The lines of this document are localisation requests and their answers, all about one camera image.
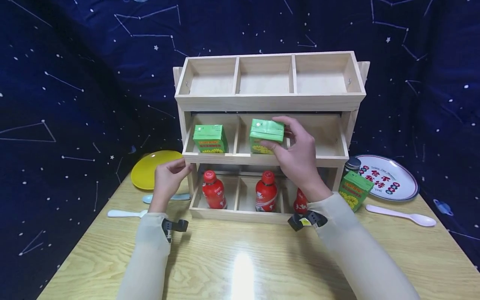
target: bottom wooden compartment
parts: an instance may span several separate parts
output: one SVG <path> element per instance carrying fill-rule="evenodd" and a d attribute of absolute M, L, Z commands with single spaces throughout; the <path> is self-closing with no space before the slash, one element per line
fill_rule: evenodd
<path fill-rule="evenodd" d="M 190 204 L 192 217 L 220 219 L 239 222 L 288 225 L 288 219 L 294 213 L 293 202 L 297 196 L 297 187 L 286 178 L 276 178 L 278 197 L 274 212 L 257 212 L 255 210 L 255 185 L 260 176 L 218 175 L 225 187 L 226 209 L 211 209 L 202 193 L 202 176 Z"/>

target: dark blue backdrop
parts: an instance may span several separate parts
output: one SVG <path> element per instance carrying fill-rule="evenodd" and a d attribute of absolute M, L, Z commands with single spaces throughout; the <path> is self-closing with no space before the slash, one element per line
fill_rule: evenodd
<path fill-rule="evenodd" d="M 480 3 L 1 0 L 0 299 L 34 299 L 145 152 L 180 150 L 186 56 L 354 50 L 350 153 L 394 158 L 480 263 Z"/>

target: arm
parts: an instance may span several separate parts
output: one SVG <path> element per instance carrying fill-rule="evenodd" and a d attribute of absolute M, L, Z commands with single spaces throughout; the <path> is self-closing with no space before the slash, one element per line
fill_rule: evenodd
<path fill-rule="evenodd" d="M 359 300 L 420 299 L 402 270 L 358 222 L 338 193 L 309 203 L 308 209 L 328 219 L 324 226 L 316 229 L 318 237 Z"/>
<path fill-rule="evenodd" d="M 162 229 L 162 222 L 170 198 L 192 168 L 184 159 L 160 165 L 155 170 L 155 188 L 148 213 L 140 220 L 135 249 L 125 271 L 117 295 L 119 300 L 158 300 L 163 294 L 165 268 L 170 243 Z"/>
<path fill-rule="evenodd" d="M 117 299 L 158 300 L 162 297 L 170 243 L 162 229 L 163 213 L 147 213 L 138 226 L 135 249 Z"/>
<path fill-rule="evenodd" d="M 262 141 L 277 157 L 284 174 L 305 194 L 308 209 L 324 215 L 328 222 L 317 234 L 342 269 L 360 300 L 420 299 L 412 284 L 388 253 L 358 222 L 343 198 L 333 194 L 318 175 L 315 140 L 296 119 L 275 117 L 285 124 L 285 136 L 294 141 L 289 149 Z"/>

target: red plastic bottle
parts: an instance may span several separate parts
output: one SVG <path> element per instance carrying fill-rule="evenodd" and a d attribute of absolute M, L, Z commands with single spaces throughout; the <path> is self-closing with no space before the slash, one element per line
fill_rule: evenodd
<path fill-rule="evenodd" d="M 210 208 L 227 208 L 227 200 L 225 199 L 223 183 L 216 178 L 215 172 L 206 171 L 204 173 L 204 184 L 202 186 L 202 191 Z"/>
<path fill-rule="evenodd" d="M 297 198 L 295 199 L 295 202 L 293 203 L 293 210 L 297 214 L 304 215 L 307 213 L 307 197 L 303 194 L 301 189 L 297 189 Z"/>
<path fill-rule="evenodd" d="M 255 187 L 257 192 L 257 201 L 255 208 L 258 212 L 272 212 L 275 210 L 277 189 L 275 185 L 275 176 L 270 171 L 262 174 L 262 180 Z"/>

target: wooden shelf compartment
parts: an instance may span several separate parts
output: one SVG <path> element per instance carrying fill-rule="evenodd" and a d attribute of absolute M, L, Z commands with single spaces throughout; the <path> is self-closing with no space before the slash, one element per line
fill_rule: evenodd
<path fill-rule="evenodd" d="M 300 95 L 365 93 L 352 53 L 295 54 L 295 65 Z"/>
<path fill-rule="evenodd" d="M 186 59 L 179 95 L 225 95 L 234 91 L 236 57 Z"/>
<path fill-rule="evenodd" d="M 293 214 L 293 202 L 297 188 L 288 179 L 276 179 L 278 196 L 274 212 L 257 212 L 255 210 L 255 185 L 261 176 L 227 176 L 218 175 L 225 187 L 226 209 L 211 209 L 202 193 L 202 176 L 198 176 L 198 185 L 190 203 L 192 217 L 219 219 L 239 222 L 288 225 Z"/>
<path fill-rule="evenodd" d="M 183 111 L 354 111 L 366 93 L 352 51 L 186 58 Z"/>
<path fill-rule="evenodd" d="M 239 57 L 236 94 L 294 93 L 292 55 Z"/>
<path fill-rule="evenodd" d="M 275 155 L 250 152 L 250 128 L 252 119 L 271 120 L 276 114 L 195 114 L 184 142 L 183 157 L 190 163 L 214 163 L 233 165 L 279 166 Z M 318 167 L 341 168 L 348 161 L 348 149 L 340 115 L 290 115 L 315 138 L 316 164 Z M 223 124 L 228 142 L 228 153 L 200 153 L 193 142 L 197 124 Z M 290 139 L 282 144 L 289 148 Z"/>

